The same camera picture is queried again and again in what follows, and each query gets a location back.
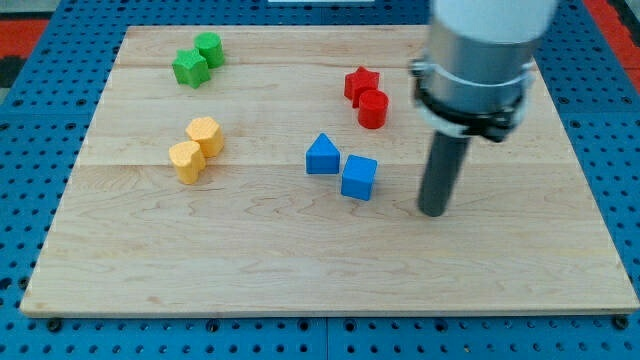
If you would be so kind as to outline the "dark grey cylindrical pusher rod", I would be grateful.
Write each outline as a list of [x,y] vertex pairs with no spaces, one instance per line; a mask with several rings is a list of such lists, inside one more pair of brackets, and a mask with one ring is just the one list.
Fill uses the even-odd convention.
[[425,215],[439,217],[446,211],[469,143],[469,138],[434,134],[417,200]]

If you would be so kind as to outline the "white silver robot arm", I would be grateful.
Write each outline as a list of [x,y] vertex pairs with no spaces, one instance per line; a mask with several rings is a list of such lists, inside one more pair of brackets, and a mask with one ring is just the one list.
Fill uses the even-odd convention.
[[442,0],[430,5],[421,56],[412,61],[416,108],[434,130],[417,206],[442,215],[469,143],[504,141],[522,122],[533,55],[557,0]]

